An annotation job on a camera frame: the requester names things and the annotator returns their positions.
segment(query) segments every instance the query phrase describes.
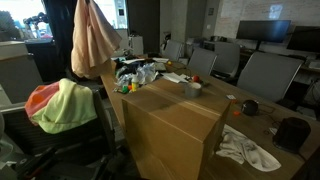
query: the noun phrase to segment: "bottle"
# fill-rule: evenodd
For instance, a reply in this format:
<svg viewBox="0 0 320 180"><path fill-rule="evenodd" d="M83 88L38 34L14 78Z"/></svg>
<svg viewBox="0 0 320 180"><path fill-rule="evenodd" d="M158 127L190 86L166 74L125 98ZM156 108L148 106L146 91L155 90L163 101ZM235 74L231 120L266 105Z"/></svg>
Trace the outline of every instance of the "bottle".
<svg viewBox="0 0 320 180"><path fill-rule="evenodd" d="M132 91L136 91L139 87L139 80L138 76L136 74L132 74L132 80L131 80L131 85L132 85Z"/></svg>

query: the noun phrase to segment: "green towel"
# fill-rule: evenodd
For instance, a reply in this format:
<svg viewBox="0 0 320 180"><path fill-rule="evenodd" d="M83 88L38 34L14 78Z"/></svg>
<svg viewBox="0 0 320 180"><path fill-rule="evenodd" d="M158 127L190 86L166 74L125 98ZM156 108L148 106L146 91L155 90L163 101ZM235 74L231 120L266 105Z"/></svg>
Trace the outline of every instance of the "green towel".
<svg viewBox="0 0 320 180"><path fill-rule="evenodd" d="M92 91L68 80L59 81L59 91L47 106L37 111L31 121L51 134L66 131L85 124L97 117Z"/></svg>

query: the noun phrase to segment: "computer monitor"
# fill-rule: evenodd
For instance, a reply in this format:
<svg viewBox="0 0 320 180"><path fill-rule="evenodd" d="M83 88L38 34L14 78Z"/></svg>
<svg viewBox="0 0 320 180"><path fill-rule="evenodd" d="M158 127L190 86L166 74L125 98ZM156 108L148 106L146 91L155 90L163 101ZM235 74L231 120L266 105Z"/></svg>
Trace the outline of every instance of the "computer monitor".
<svg viewBox="0 0 320 180"><path fill-rule="evenodd" d="M290 20L240 21L236 38L257 40L259 50L261 41L282 43L290 23Z"/></svg>
<svg viewBox="0 0 320 180"><path fill-rule="evenodd" d="M296 26L287 49L320 53L320 27Z"/></svg>

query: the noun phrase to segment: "pink cloth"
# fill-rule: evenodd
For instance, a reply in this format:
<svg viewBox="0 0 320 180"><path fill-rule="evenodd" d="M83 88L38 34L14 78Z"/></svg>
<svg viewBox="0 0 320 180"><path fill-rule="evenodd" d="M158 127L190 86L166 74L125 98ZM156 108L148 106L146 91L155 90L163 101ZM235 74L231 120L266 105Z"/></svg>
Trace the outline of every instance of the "pink cloth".
<svg viewBox="0 0 320 180"><path fill-rule="evenodd" d="M93 78L105 71L103 66L119 48L121 37L109 24L94 1L78 0L73 31L71 64L79 77Z"/></svg>
<svg viewBox="0 0 320 180"><path fill-rule="evenodd" d="M51 97L59 91L59 82L38 86L29 96L25 109L30 118L34 113L48 104Z"/></svg>

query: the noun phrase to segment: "cardboard box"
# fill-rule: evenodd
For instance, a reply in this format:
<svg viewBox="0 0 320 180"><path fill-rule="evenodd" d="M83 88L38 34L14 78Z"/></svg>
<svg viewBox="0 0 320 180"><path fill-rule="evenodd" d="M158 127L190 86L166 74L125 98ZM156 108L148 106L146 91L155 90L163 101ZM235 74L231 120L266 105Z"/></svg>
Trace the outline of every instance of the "cardboard box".
<svg viewBox="0 0 320 180"><path fill-rule="evenodd" d="M155 180L171 173L167 177L198 179L219 145L229 104L205 90L186 98L183 85L163 79L126 95L125 136L142 177ZM161 162L158 170L156 164L150 170L143 165L147 153Z"/></svg>

